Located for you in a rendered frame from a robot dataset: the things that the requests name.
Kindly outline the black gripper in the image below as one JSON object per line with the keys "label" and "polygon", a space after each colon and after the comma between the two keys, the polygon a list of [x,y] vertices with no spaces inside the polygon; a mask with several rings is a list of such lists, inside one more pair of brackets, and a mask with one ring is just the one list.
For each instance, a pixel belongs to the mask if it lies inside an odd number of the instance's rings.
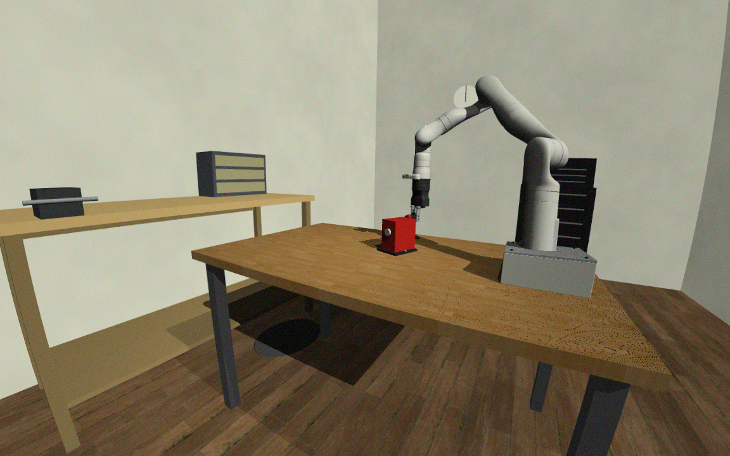
{"label": "black gripper", "polygon": [[[414,167],[413,174],[402,174],[403,179],[413,179],[411,197],[411,215],[416,215],[416,221],[420,221],[420,210],[429,206],[430,190],[430,167]],[[420,180],[418,180],[420,179]],[[416,213],[415,213],[416,208]]]}

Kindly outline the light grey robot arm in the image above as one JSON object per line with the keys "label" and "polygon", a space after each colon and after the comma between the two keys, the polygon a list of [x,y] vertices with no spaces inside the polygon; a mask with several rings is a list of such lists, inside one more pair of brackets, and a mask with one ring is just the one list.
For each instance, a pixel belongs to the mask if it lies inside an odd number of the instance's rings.
{"label": "light grey robot arm", "polygon": [[430,167],[431,143],[461,122],[490,108],[512,136],[527,143],[524,154],[525,206],[521,247],[556,251],[560,184],[550,170],[566,165],[570,153],[566,144],[547,130],[509,93],[496,76],[485,75],[475,86],[478,101],[457,108],[424,126],[415,134],[414,167]]}

